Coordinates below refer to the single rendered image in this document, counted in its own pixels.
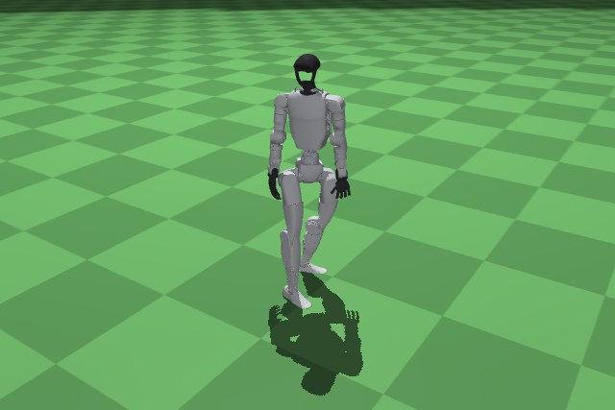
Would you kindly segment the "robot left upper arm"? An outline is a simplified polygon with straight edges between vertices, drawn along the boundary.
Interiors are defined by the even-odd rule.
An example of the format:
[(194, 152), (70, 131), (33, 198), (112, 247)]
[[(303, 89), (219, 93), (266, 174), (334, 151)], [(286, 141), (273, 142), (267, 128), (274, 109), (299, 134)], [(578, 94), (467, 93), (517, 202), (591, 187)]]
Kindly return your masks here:
[(345, 134), (345, 101), (341, 96), (328, 94), (325, 98), (328, 110), (332, 113), (334, 133), (331, 133), (330, 143), (340, 146), (340, 137)]

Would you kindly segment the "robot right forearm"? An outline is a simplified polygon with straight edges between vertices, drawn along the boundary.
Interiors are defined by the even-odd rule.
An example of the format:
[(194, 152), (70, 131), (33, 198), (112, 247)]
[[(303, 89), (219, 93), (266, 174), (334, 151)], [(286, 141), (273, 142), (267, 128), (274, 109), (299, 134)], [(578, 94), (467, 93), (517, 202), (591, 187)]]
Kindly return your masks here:
[(283, 145), (281, 143), (271, 142), (271, 134), (270, 134), (270, 157), (269, 157), (269, 165), (267, 169), (270, 174), (272, 173), (272, 169), (274, 168), (277, 168), (280, 173), (280, 164), (281, 164), (281, 158), (282, 158)]

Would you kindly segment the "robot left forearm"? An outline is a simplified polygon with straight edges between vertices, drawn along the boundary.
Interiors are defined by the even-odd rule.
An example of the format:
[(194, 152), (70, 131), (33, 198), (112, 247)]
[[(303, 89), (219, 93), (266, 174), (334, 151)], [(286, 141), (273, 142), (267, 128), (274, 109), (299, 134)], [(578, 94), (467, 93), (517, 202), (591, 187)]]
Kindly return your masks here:
[(344, 178), (347, 176), (347, 163), (346, 163), (346, 152), (347, 152), (347, 141), (345, 134), (342, 134), (340, 137), (340, 146), (335, 146), (333, 148), (334, 152), (334, 165), (338, 172), (339, 178)]

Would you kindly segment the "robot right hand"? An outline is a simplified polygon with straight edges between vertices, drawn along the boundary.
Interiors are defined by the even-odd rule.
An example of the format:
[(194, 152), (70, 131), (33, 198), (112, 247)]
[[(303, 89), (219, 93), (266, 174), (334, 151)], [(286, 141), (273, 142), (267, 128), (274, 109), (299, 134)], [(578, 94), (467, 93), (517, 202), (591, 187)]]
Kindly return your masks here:
[(278, 192), (276, 188), (276, 178), (278, 177), (278, 173), (279, 173), (279, 170), (277, 168), (272, 169), (271, 174), (268, 172), (268, 177), (269, 177), (268, 182), (269, 182), (269, 189), (270, 189), (272, 196), (275, 199), (280, 200), (281, 199), (280, 193)]

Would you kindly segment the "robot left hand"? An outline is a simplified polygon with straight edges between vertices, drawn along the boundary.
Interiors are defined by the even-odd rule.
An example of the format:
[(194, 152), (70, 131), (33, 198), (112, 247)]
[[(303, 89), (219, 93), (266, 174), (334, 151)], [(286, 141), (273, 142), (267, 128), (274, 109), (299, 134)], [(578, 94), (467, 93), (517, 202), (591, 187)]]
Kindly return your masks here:
[[(346, 169), (346, 171), (347, 171), (347, 169)], [(337, 182), (335, 183), (335, 187), (332, 190), (331, 194), (336, 189), (336, 191), (337, 191), (336, 192), (336, 199), (339, 198), (339, 197), (340, 197), (340, 199), (342, 199), (343, 198), (343, 192), (344, 192), (344, 197), (346, 198), (347, 197), (347, 191), (346, 190), (348, 190), (348, 195), (350, 196), (351, 195), (350, 184), (346, 181), (346, 179), (348, 179), (348, 174), (344, 178), (339, 178), (338, 177), (338, 172), (337, 172), (337, 169), (336, 169), (335, 170), (335, 175), (336, 175)], [(339, 192), (340, 192), (340, 196), (339, 196)]]

